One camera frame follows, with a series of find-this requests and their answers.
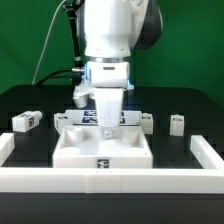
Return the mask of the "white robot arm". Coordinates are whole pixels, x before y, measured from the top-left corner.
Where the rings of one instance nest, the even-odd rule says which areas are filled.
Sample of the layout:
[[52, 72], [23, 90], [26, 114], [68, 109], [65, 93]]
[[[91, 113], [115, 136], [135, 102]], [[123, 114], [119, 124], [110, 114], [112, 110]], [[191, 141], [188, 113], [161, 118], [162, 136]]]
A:
[[77, 107], [95, 99], [98, 126], [113, 136], [121, 118], [133, 48], [146, 49], [160, 38], [163, 21], [157, 0], [86, 0], [84, 3], [86, 78], [74, 90]]

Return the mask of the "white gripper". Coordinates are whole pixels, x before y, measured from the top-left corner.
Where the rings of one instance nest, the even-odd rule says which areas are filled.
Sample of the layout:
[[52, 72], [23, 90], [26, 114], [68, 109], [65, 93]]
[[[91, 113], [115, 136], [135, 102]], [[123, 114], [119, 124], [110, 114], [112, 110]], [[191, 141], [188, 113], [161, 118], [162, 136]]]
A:
[[119, 126], [124, 89], [128, 84], [128, 62], [100, 63], [89, 61], [86, 65], [87, 81], [77, 86], [73, 100], [78, 108], [87, 105], [87, 96], [93, 94], [104, 138], [112, 137], [112, 128]]

